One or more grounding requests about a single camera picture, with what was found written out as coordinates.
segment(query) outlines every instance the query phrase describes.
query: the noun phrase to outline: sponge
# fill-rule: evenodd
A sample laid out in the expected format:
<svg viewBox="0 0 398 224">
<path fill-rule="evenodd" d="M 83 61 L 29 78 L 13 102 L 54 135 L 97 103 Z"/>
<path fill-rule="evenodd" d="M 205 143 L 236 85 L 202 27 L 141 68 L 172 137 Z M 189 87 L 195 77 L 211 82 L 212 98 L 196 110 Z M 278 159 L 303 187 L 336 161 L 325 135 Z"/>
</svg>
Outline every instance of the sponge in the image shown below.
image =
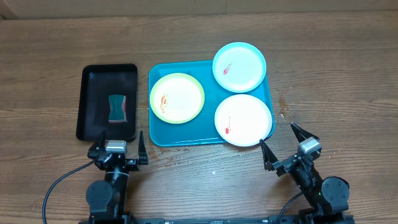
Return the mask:
<svg viewBox="0 0 398 224">
<path fill-rule="evenodd" d="M 110 95 L 109 105 L 111 112 L 109 113 L 108 121 L 110 123 L 127 122 L 126 118 L 126 96 Z"/>
</svg>

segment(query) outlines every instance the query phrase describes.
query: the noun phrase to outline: plate rim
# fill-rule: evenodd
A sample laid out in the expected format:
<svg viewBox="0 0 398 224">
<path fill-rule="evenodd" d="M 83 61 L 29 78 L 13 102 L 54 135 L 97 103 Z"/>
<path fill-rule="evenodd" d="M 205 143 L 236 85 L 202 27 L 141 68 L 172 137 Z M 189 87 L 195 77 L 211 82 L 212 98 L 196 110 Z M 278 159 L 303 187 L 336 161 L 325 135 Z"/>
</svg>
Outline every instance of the plate rim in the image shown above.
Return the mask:
<svg viewBox="0 0 398 224">
<path fill-rule="evenodd" d="M 257 56 L 260 55 L 261 62 L 264 65 L 264 73 L 262 74 L 262 78 L 254 86 L 252 86 L 251 88 L 249 88 L 247 90 L 241 91 L 241 90 L 234 90 L 232 88 L 228 88 L 227 86 L 222 84 L 222 82 L 216 76 L 216 71 L 215 71 L 216 70 L 215 69 L 216 68 L 216 62 L 218 61 L 219 57 L 223 54 L 223 52 L 225 52 L 226 49 L 231 49 L 232 47 L 244 47 L 244 48 L 254 52 L 254 54 L 256 54 Z M 214 56 L 213 64 L 212 64 L 211 68 L 212 68 L 212 71 L 213 71 L 213 76 L 216 79 L 217 83 L 219 85 L 221 85 L 224 89 L 226 89 L 228 91 L 231 91 L 233 93 L 247 93 L 247 92 L 257 88 L 262 83 L 262 81 L 265 79 L 266 73 L 267 73 L 267 62 L 266 62 L 265 56 L 261 53 L 261 51 L 256 46 L 251 45 L 251 44 L 246 43 L 246 42 L 232 42 L 232 43 L 229 43 L 229 44 L 223 46 L 222 48 L 220 48 L 217 51 L 216 55 Z"/>
<path fill-rule="evenodd" d="M 192 117 L 190 117 L 188 119 L 185 119 L 185 120 L 182 120 L 182 121 L 174 121 L 174 120 L 171 120 L 171 119 L 166 119 L 165 117 L 161 116 L 159 114 L 159 112 L 156 110 L 156 107 L 154 106 L 154 97 L 155 96 L 152 94 L 153 91 L 156 90 L 158 88 L 158 86 L 161 85 L 163 82 L 167 81 L 168 79 L 177 78 L 177 77 L 186 78 L 189 81 L 191 81 L 196 87 L 198 87 L 198 89 L 200 91 L 200 95 L 202 97 L 200 109 Z M 191 76 L 189 74 L 186 74 L 186 73 L 182 73 L 182 72 L 170 73 L 170 74 L 165 75 L 165 76 L 163 76 L 162 78 L 160 78 L 159 80 L 156 81 L 156 83 L 154 84 L 154 86 L 152 87 L 152 89 L 150 90 L 150 93 L 149 93 L 149 104 L 150 104 L 150 107 L 151 107 L 152 111 L 156 115 L 156 117 L 158 117 L 162 121 L 170 123 L 170 124 L 183 124 L 183 123 L 186 123 L 186 122 L 188 122 L 188 121 L 190 121 L 193 118 L 196 118 L 198 116 L 198 114 L 202 110 L 203 106 L 205 105 L 205 91 L 203 89 L 203 86 L 200 84 L 200 82 L 196 78 L 194 78 L 193 76 Z"/>
</svg>

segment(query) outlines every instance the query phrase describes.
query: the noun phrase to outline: wood grain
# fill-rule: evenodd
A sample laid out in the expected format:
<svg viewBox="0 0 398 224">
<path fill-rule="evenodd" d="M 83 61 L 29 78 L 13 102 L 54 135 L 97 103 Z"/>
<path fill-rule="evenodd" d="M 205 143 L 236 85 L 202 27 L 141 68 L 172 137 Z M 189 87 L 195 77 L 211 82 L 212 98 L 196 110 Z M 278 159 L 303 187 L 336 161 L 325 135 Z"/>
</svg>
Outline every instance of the wood grain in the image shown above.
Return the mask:
<svg viewBox="0 0 398 224">
<path fill-rule="evenodd" d="M 398 0 L 0 0 L 8 19 L 397 9 Z"/>
<path fill-rule="evenodd" d="M 139 68 L 137 128 L 150 163 L 131 175 L 127 208 L 137 217 L 278 213 L 298 189 L 289 176 L 264 170 L 258 146 L 161 148 L 149 138 L 149 70 L 212 59 L 234 41 L 254 44 L 267 59 L 277 121 L 267 143 L 276 156 L 297 150 L 295 121 L 322 139 L 322 177 L 350 183 L 348 214 L 358 223 L 395 223 L 397 21 L 397 11 L 0 21 L 0 223 L 41 223 L 48 187 L 88 162 L 90 143 L 75 137 L 81 71 L 104 63 Z M 136 148 L 129 144 L 129 156 Z M 61 182 L 49 223 L 86 219 L 85 190 L 103 175 L 89 167 Z"/>
</svg>

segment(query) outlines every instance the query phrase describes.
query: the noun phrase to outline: small plate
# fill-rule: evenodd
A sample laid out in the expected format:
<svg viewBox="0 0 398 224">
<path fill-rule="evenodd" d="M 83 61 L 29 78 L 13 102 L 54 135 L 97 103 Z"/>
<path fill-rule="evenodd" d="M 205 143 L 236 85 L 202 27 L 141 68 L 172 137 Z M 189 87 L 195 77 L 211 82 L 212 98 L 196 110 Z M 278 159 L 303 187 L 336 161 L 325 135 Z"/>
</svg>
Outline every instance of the small plate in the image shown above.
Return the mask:
<svg viewBox="0 0 398 224">
<path fill-rule="evenodd" d="M 196 117 L 205 104 L 201 84 L 190 75 L 162 77 L 150 91 L 150 107 L 162 121 L 182 124 Z"/>
<path fill-rule="evenodd" d="M 243 42 L 222 47 L 213 60 L 213 74 L 226 90 L 244 93 L 255 89 L 266 76 L 267 64 L 260 50 Z"/>
<path fill-rule="evenodd" d="M 268 136 L 272 115 L 258 98 L 238 94 L 228 97 L 217 107 L 215 125 L 225 141 L 235 146 L 253 146 Z"/>
</svg>

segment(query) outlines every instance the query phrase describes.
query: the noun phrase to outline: black cable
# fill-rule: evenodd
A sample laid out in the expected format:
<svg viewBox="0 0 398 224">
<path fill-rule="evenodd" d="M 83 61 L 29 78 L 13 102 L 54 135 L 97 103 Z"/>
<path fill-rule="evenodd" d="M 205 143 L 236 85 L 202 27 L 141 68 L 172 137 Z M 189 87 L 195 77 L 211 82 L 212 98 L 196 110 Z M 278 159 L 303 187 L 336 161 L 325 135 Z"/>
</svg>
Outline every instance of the black cable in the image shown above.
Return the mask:
<svg viewBox="0 0 398 224">
<path fill-rule="evenodd" d="M 303 160 L 301 160 L 300 162 L 301 162 L 301 165 L 303 165 L 303 167 L 304 167 L 305 173 L 307 173 L 307 176 L 310 179 L 311 189 L 312 189 L 312 187 L 313 187 L 312 176 L 310 175 L 308 169 L 305 167 L 305 164 L 304 164 Z"/>
<path fill-rule="evenodd" d="M 298 198 L 298 197 L 301 196 L 302 194 L 303 194 L 303 192 L 298 193 L 296 196 L 292 197 L 292 198 L 285 204 L 285 206 L 282 208 L 282 210 L 281 210 L 280 213 L 279 213 L 279 216 L 278 216 L 278 223 L 277 223 L 277 224 L 280 224 L 280 220 L 282 219 L 282 214 L 285 212 L 286 208 L 287 208 L 294 200 L 296 200 L 296 198 Z"/>
<path fill-rule="evenodd" d="M 43 223 L 44 223 L 44 224 L 47 224 L 47 218 L 45 217 L 45 206 L 46 206 L 46 204 L 47 204 L 47 200 L 49 199 L 49 196 L 50 196 L 50 193 L 51 193 L 52 189 L 53 189 L 59 182 L 61 182 L 61 180 L 63 180 L 64 178 L 68 177 L 70 174 L 74 174 L 74 173 L 78 172 L 79 170 L 82 170 L 82 169 L 84 169 L 84 168 L 86 168 L 86 167 L 92 165 L 92 164 L 95 163 L 97 160 L 98 160 L 98 158 L 93 159 L 91 162 L 89 162 L 89 163 L 87 163 L 87 164 L 85 164 L 85 165 L 83 165 L 83 166 L 81 166 L 81 167 L 79 167 L 79 168 L 77 168 L 77 169 L 74 169 L 74 170 L 70 171 L 70 172 L 67 173 L 67 174 L 64 174 L 62 177 L 60 177 L 58 180 L 56 180 L 56 181 L 54 182 L 54 184 L 51 185 L 51 187 L 49 188 L 49 191 L 47 191 L 47 194 L 45 195 L 44 201 L 43 201 L 42 214 L 43 214 Z"/>
</svg>

